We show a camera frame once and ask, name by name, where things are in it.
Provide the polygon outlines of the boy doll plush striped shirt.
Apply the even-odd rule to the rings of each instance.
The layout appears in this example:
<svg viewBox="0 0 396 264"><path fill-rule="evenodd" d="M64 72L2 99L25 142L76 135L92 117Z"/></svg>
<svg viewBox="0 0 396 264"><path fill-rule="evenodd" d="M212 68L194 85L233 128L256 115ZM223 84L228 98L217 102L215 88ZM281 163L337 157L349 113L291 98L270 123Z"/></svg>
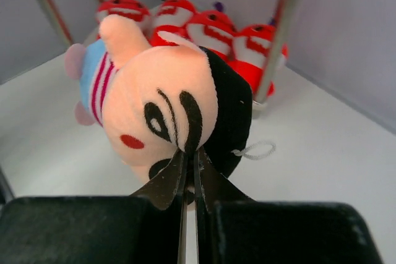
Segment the boy doll plush striped shirt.
<svg viewBox="0 0 396 264"><path fill-rule="evenodd" d="M241 158L260 160L274 143L248 145L252 90L219 55L189 40L161 31L153 46L139 25L120 15L105 17L100 37L65 53L66 74L79 82L74 114L79 124L98 124L113 150L138 175L158 209L174 200L178 161L203 153L228 177ZM253 155L254 148L267 153Z"/></svg>

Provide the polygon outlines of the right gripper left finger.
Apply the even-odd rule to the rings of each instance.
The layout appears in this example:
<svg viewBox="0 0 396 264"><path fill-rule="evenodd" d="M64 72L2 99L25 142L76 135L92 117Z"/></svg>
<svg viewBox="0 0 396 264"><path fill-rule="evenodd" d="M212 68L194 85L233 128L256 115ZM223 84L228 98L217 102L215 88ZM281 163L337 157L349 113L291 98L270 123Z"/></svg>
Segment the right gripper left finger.
<svg viewBox="0 0 396 264"><path fill-rule="evenodd" d="M22 197L1 213L2 263L184 263L187 156L129 196Z"/></svg>

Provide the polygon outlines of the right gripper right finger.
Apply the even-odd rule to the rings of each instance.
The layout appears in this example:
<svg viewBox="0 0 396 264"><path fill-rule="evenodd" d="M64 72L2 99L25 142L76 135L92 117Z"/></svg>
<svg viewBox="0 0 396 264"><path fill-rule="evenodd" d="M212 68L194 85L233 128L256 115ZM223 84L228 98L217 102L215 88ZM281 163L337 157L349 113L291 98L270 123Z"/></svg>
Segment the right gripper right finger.
<svg viewBox="0 0 396 264"><path fill-rule="evenodd" d="M258 202L194 155L199 263L381 263L363 217L338 202Z"/></svg>

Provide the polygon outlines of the red shark plush purple fin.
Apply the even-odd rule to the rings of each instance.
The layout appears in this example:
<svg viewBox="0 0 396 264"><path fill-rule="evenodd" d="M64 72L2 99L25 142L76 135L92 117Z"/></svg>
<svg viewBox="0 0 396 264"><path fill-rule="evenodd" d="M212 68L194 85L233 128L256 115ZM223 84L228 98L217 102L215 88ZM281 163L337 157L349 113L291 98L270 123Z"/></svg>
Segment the red shark plush purple fin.
<svg viewBox="0 0 396 264"><path fill-rule="evenodd" d="M107 0L101 3L95 13L95 19L100 23L108 15L120 15L134 20L142 30L146 39L149 38L151 13L138 0Z"/></svg>

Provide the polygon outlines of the red shark plush toy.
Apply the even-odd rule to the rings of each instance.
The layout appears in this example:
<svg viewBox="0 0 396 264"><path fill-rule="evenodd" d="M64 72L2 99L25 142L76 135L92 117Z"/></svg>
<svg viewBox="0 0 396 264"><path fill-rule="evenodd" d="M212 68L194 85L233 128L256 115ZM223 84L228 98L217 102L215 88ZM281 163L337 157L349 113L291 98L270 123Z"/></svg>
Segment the red shark plush toy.
<svg viewBox="0 0 396 264"><path fill-rule="evenodd" d="M172 45L162 39L158 32L165 31L189 39L186 25L197 14L195 5L189 0L164 0L152 20L152 46Z"/></svg>
<svg viewBox="0 0 396 264"><path fill-rule="evenodd" d="M186 31L194 44L213 51L227 61L237 30L224 10L222 2L215 2L212 10L197 13L186 25Z"/></svg>
<svg viewBox="0 0 396 264"><path fill-rule="evenodd" d="M257 93L272 45L275 26L252 24L240 30L232 42L233 59L228 63Z"/></svg>

